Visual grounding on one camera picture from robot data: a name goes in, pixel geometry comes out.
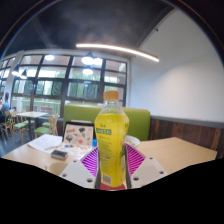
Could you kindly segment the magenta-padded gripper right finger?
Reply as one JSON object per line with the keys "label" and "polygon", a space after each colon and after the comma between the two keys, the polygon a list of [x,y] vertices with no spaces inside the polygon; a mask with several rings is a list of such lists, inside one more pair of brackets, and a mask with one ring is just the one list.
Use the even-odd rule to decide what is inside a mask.
{"label": "magenta-padded gripper right finger", "polygon": [[126,145],[126,183],[128,189],[140,188],[167,175],[152,156],[145,156],[131,145]]}

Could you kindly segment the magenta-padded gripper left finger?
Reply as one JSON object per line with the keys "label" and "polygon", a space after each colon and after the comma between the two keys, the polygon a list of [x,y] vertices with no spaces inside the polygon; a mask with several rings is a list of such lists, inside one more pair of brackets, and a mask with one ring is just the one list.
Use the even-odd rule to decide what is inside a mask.
{"label": "magenta-padded gripper left finger", "polygon": [[95,148],[80,160],[73,159],[60,176],[76,185],[94,189],[98,173],[98,149]]}

